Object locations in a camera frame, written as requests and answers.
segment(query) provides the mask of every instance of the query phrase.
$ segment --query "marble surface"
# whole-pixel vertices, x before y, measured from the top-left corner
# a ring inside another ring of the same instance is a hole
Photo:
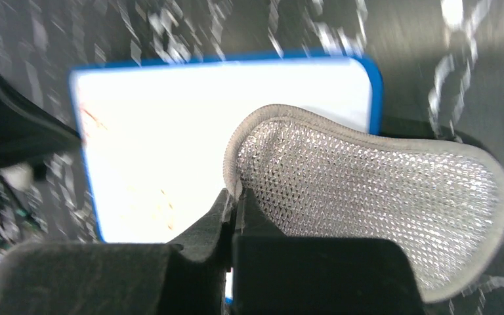
[[[0,0],[0,74],[71,126],[76,65],[320,47],[376,61],[384,133],[469,135],[504,166],[504,0]],[[48,238],[93,242],[81,156],[48,166],[29,195]],[[476,283],[427,312],[504,312],[504,244]]]

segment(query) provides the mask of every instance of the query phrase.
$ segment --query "perforated fabric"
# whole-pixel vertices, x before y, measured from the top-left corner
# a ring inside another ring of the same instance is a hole
[[[501,243],[504,172],[482,150],[439,142],[437,152],[432,144],[267,106],[243,122],[225,162],[286,235],[392,240],[423,298],[436,301],[467,285]]]

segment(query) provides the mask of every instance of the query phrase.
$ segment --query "blue border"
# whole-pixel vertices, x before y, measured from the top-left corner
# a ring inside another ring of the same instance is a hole
[[[225,56],[225,59],[222,59],[217,56],[207,56],[204,58],[193,58],[188,62],[178,63],[178,64],[169,64],[162,60],[143,60],[140,65],[138,65],[134,61],[128,62],[111,62],[107,64],[93,64],[93,65],[84,65],[73,68],[68,76],[68,85],[70,92],[70,99],[72,102],[72,108],[74,110],[74,115],[76,119],[76,126],[81,135],[83,135],[82,130],[82,120],[79,115],[79,111],[77,110],[77,100],[75,99],[76,93],[74,91],[74,84],[72,84],[73,80],[77,77],[77,74],[83,72],[94,72],[98,70],[99,72],[103,72],[104,70],[117,70],[119,68],[143,68],[150,66],[169,66],[169,67],[180,67],[180,66],[200,66],[208,63],[225,63],[225,62],[253,62],[253,61],[266,61],[266,60],[302,60],[305,58],[333,58],[333,59],[353,59],[358,61],[366,70],[368,75],[368,79],[370,80],[372,86],[372,98],[371,98],[371,108],[370,108],[370,121],[368,132],[372,135],[378,135],[381,126],[381,116],[382,116],[382,98],[383,98],[383,79],[381,74],[374,63],[374,61],[367,56],[356,56],[356,55],[347,55],[343,53],[342,55],[332,55],[327,54],[322,49],[312,49],[311,51],[304,50],[292,50],[292,51],[284,51],[283,57],[281,57],[276,51],[267,51],[267,52],[257,52],[257,53],[249,53],[249,54],[235,54]],[[94,207],[94,213],[96,216],[96,229],[99,240],[105,242],[103,239],[103,235],[101,233],[101,225],[99,224],[99,217],[97,213],[97,207],[95,205],[95,199],[92,182],[89,178],[89,170],[87,163],[87,156],[84,149],[81,149],[82,158],[84,162],[84,168],[86,171],[86,179],[88,182],[88,189],[92,197],[92,206]]]

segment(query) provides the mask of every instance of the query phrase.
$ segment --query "blue edge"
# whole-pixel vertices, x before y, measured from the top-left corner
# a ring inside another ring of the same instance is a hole
[[[353,59],[361,63],[361,65],[366,70],[368,74],[368,78],[372,85],[372,100],[371,100],[371,112],[370,112],[370,123],[369,123],[369,133],[372,135],[378,135],[379,129],[381,125],[381,116],[382,116],[382,95],[383,95],[383,80],[381,74],[371,59],[366,56],[348,56],[348,55],[334,55],[327,54],[325,51],[311,50],[306,52],[304,50],[300,51],[284,51],[283,57],[280,57],[277,52],[269,51],[269,52],[258,52],[255,54],[236,54],[226,56],[225,59],[221,59],[216,56],[205,57],[203,59],[192,59],[185,63],[180,64],[168,64],[162,60],[145,60],[142,61],[141,65],[138,65],[134,61],[130,62],[112,62],[103,65],[88,65],[88,66],[80,66],[74,68],[69,75],[69,87],[70,87],[70,99],[72,101],[73,108],[76,109],[76,101],[75,101],[75,93],[74,93],[74,84],[72,84],[72,79],[75,78],[75,74],[79,72],[85,72],[85,70],[100,70],[100,69],[118,69],[118,68],[143,68],[148,66],[169,66],[169,67],[178,67],[178,66],[188,66],[188,65],[200,65],[208,62],[235,62],[235,61],[265,61],[265,60],[291,60],[291,59],[304,59],[304,58],[343,58],[343,59]],[[81,118],[77,110],[74,110],[74,114],[76,117],[76,125],[78,131],[81,132]],[[86,170],[86,177],[88,182],[88,187],[90,194],[92,195],[92,203],[94,209],[96,209],[95,201],[93,199],[93,189],[92,184],[89,178],[89,173],[87,169],[87,160],[86,154],[84,150],[82,150],[82,158],[84,162],[84,167]],[[97,225],[97,234],[100,238],[100,241],[104,242],[101,227],[99,225],[99,219],[97,213],[96,215],[96,225]],[[225,298],[225,302],[227,304],[231,304],[232,300],[229,298]]]

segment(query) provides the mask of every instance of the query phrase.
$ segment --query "dark table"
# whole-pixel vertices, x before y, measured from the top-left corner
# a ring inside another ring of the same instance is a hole
[[[0,0],[0,74],[74,126],[66,78],[76,65],[318,47],[366,53],[385,84],[384,134],[468,136],[504,166],[504,0],[455,2]],[[81,156],[56,155],[48,166],[30,192],[48,239],[95,241]],[[504,313],[504,244],[474,285],[427,309]]]

